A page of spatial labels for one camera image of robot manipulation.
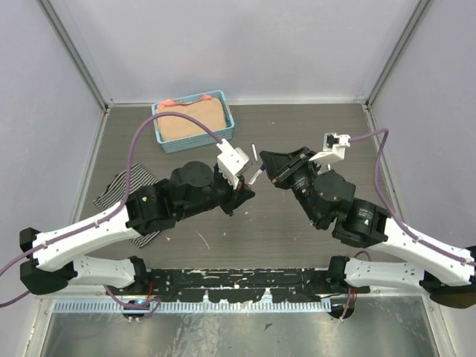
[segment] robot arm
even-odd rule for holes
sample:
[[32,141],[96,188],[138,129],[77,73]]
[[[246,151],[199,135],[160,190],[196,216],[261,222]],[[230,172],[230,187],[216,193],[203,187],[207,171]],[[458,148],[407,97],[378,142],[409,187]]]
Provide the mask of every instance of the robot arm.
[[332,236],[344,244],[384,251],[407,262],[333,257],[329,282],[341,288],[372,285],[428,292],[432,300],[452,307],[476,304],[475,267],[471,265],[476,247],[453,247],[406,226],[418,239],[409,237],[384,208],[355,198],[356,186],[329,167],[344,159],[349,139],[348,135],[326,134],[319,153],[307,147],[288,154],[260,153],[271,183],[293,191],[315,228],[326,230],[335,222]]
[[[143,260],[136,257],[105,260],[84,254],[121,240],[173,228],[178,221],[218,206],[232,216],[234,209],[255,195],[242,176],[251,161],[240,148],[234,149],[226,140],[217,146],[222,153],[213,170],[202,162],[189,162],[172,171],[169,179],[129,195],[119,212],[105,222],[100,220],[117,210],[120,202],[96,216],[56,231],[42,233],[24,229],[20,233],[23,251],[39,245],[44,248],[21,265],[22,282],[37,295],[58,291],[68,284],[104,284],[122,289],[136,283],[141,289],[147,283]],[[91,223],[94,226],[91,229],[48,244],[54,237]]]

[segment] blue plastic basket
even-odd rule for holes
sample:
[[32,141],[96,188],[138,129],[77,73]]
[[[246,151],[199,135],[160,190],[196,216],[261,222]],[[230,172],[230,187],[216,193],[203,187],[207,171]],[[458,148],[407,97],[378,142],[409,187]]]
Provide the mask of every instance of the blue plastic basket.
[[[223,91],[207,91],[205,93],[200,93],[200,94],[190,95],[188,97],[174,99],[174,101],[181,102],[181,103],[194,102],[200,99],[201,97],[203,97],[204,94],[208,94],[220,100],[220,103],[222,104],[222,107],[223,107],[223,112],[225,113],[226,128],[216,130],[214,131],[214,133],[219,138],[230,140],[233,136],[233,128],[235,127],[235,122],[233,120],[233,116],[230,113],[230,109],[226,105],[226,102],[225,102],[226,97]],[[154,105],[152,105],[153,115],[155,114],[155,110],[157,109],[157,106],[159,104],[160,103],[155,103]],[[216,143],[215,140],[211,136],[209,136],[209,134],[207,133],[188,136],[186,138],[181,138],[181,139],[164,141],[162,140],[161,133],[158,131],[158,123],[156,120],[154,120],[154,127],[155,127],[155,134],[157,135],[157,142],[160,145],[162,145],[162,148],[167,154],[170,154],[171,152],[177,152],[177,151],[182,151],[186,149],[192,149],[194,147],[201,147],[203,145]]]

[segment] white cable tray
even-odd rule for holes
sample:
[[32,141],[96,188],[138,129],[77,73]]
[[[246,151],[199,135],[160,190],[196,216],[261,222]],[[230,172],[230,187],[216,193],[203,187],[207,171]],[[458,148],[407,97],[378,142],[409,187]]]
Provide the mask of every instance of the white cable tray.
[[[272,303],[263,299],[256,303],[211,303],[205,300],[201,303],[161,303],[156,314],[187,314],[187,313],[270,313],[270,312],[330,312],[330,299],[322,299],[312,303]],[[55,313],[117,313],[123,309],[111,299],[59,299],[55,303]],[[144,310],[127,310],[127,313],[147,313]]]

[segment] pink object in basket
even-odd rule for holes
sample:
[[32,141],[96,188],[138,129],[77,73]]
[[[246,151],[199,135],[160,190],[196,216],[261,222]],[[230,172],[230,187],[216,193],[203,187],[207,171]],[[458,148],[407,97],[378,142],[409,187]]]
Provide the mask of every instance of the pink object in basket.
[[203,97],[201,97],[200,99],[194,101],[194,102],[188,102],[188,103],[181,103],[181,102],[175,102],[171,99],[166,99],[164,100],[162,103],[160,103],[157,108],[158,109],[163,109],[163,108],[166,108],[168,106],[189,106],[190,104],[194,104],[194,103],[198,103],[198,102],[201,102],[203,100],[210,100],[210,99],[213,99],[213,97],[211,95],[208,95],[208,94],[204,94]]
[[[226,128],[225,113],[220,100],[208,94],[190,103],[175,102],[167,99],[157,106],[155,113],[158,114],[160,112],[178,112],[189,115],[214,132]],[[161,117],[157,120],[157,123],[158,131],[164,141],[187,138],[204,133],[194,123],[175,116]]]

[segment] black and white striped towel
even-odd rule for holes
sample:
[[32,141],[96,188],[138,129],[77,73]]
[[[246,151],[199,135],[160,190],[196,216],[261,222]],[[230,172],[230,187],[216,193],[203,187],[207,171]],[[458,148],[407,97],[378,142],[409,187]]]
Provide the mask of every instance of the black and white striped towel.
[[[135,192],[138,188],[146,186],[148,184],[154,184],[158,182],[152,173],[147,171],[145,167],[140,164],[133,164],[131,167],[131,190]],[[108,184],[106,190],[97,197],[93,203],[100,210],[107,210],[113,206],[116,202],[119,202],[124,197],[124,191],[126,186],[126,171],[117,175],[114,180]],[[154,239],[160,232],[147,234],[139,238],[130,239],[139,248],[143,248],[152,239]]]

